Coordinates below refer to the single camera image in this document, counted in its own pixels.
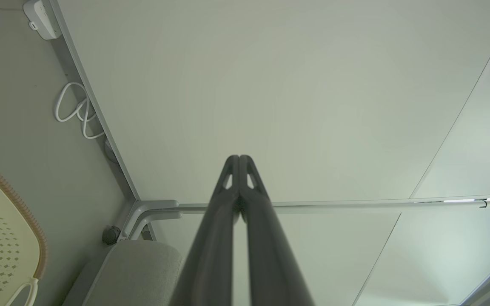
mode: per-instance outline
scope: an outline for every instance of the stitched brown trim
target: stitched brown trim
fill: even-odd
[[[35,270],[33,277],[35,277],[36,279],[41,279],[46,268],[46,260],[48,255],[48,246],[45,234],[43,233],[43,230],[39,226],[39,223],[37,223],[37,220],[35,220],[35,217],[33,217],[33,214],[31,213],[31,211],[29,211],[29,208],[26,206],[24,201],[15,192],[15,190],[12,189],[10,184],[5,180],[5,178],[1,176],[1,174],[0,189],[14,204],[16,209],[20,211],[22,217],[24,217],[24,220],[28,223],[31,230],[33,230],[33,233],[35,233],[37,242],[39,242],[39,250],[41,251],[41,253],[39,254],[39,263],[37,264],[37,269]]]

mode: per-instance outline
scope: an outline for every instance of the gray cushion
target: gray cushion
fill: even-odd
[[[91,260],[63,306],[169,304],[182,257],[155,241],[121,241]]]

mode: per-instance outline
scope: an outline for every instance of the gray floor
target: gray floor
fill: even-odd
[[[80,269],[104,245],[101,232],[123,222],[132,195],[77,119],[57,122],[63,85],[80,81],[63,38],[28,27],[21,0],[0,0],[0,172],[45,231],[49,259],[36,305],[60,305]],[[70,93],[63,113],[74,108]]]

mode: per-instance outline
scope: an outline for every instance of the white cable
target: white cable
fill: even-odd
[[[86,98],[84,98],[84,100],[80,101],[80,103],[77,104],[77,107],[75,107],[75,110],[69,116],[62,119],[62,118],[60,118],[60,104],[62,104],[62,99],[63,99],[64,95],[66,94],[67,89],[71,85],[76,85],[78,87],[81,87],[82,90],[84,91],[85,95],[86,95]],[[80,116],[79,111],[85,105],[86,105],[86,110],[84,111],[84,118],[82,118]],[[86,139],[94,139],[94,138],[97,138],[97,137],[105,134],[105,132],[101,132],[95,136],[88,136],[86,134],[87,122],[89,122],[93,118],[96,118],[96,116],[97,116],[97,114],[94,114],[90,118],[88,118],[89,108],[90,108],[90,98],[88,97],[88,93],[86,93],[86,89],[84,88],[84,86],[80,83],[77,83],[77,82],[69,82],[64,86],[64,89],[62,89],[62,92],[60,93],[60,96],[58,97],[58,101],[56,102],[56,106],[54,107],[54,117],[59,122],[66,122],[66,121],[70,120],[73,116],[77,116],[77,118],[79,118],[79,120],[82,121],[82,124],[81,124],[82,125],[82,136],[84,136],[84,138],[86,138]]]

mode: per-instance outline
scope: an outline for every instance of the black wheel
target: black wheel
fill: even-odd
[[[101,240],[103,240],[104,244],[111,246],[113,244],[116,244],[118,235],[120,235],[120,229],[113,225],[112,227],[107,228],[103,231],[103,236]]]

